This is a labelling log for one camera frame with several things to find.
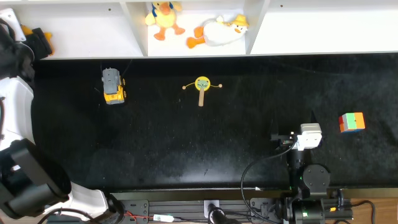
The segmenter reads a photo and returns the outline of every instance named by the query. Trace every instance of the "white duck plush toy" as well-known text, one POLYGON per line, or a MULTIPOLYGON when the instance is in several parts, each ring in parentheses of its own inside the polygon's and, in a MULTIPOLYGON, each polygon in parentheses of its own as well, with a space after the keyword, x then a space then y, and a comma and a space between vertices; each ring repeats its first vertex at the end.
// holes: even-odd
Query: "white duck plush toy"
POLYGON ((249 24, 246 17, 239 14, 232 22, 224 22, 222 16, 206 21, 203 26, 194 30, 195 37, 187 39, 187 45, 190 49, 198 44, 207 44, 209 46, 221 46, 234 42, 244 36, 248 31, 249 24))

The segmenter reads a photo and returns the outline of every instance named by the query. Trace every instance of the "yellow toy vehicle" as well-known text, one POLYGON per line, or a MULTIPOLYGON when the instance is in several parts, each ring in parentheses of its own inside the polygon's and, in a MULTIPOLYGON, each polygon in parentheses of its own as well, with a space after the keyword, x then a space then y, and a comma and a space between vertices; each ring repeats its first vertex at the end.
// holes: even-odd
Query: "yellow toy vehicle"
POLYGON ((104 83, 104 97, 107 104, 124 103, 127 97, 124 90, 126 82, 120 77, 117 69, 107 68, 103 70, 102 82, 104 83))

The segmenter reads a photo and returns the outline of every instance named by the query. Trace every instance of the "wooden floor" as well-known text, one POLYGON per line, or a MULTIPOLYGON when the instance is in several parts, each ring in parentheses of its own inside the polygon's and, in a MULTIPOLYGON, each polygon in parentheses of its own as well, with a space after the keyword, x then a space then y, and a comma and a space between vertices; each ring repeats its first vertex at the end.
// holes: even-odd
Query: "wooden floor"
MULTIPOLYGON (((352 199, 352 203, 359 203, 363 200, 370 200, 376 206, 377 224, 397 224, 398 223, 398 198, 372 198, 372 199, 352 199)), ((371 224, 372 208, 369 204, 354 207, 354 220, 348 220, 351 224, 371 224)), ((41 217, 21 218, 13 220, 5 216, 0 210, 0 219, 4 224, 36 224, 41 217)))

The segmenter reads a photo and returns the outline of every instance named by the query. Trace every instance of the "black table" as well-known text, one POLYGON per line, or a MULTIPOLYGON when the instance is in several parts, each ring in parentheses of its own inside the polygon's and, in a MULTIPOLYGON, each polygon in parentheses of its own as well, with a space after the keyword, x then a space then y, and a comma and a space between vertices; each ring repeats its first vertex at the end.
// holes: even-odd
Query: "black table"
MULTIPOLYGON (((323 131, 313 162, 332 187, 398 186, 398 54, 132 60, 129 101, 108 106, 101 69, 130 60, 35 65, 37 145, 73 182, 113 191, 235 188, 253 160, 278 153, 271 121, 297 130, 311 111, 323 131), (223 84, 198 107, 199 76, 223 84), (338 117, 363 112, 366 129, 340 133, 338 117)), ((284 157, 252 168, 248 187, 287 189, 284 157)))

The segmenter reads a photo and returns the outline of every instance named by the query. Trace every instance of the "colorful cube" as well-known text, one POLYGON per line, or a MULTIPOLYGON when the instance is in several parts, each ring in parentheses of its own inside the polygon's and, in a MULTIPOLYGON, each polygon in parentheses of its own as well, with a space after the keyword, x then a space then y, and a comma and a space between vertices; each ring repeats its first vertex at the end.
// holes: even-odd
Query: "colorful cube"
POLYGON ((365 121, 361 112, 346 113, 338 118, 338 122, 342 133, 365 129, 365 121))

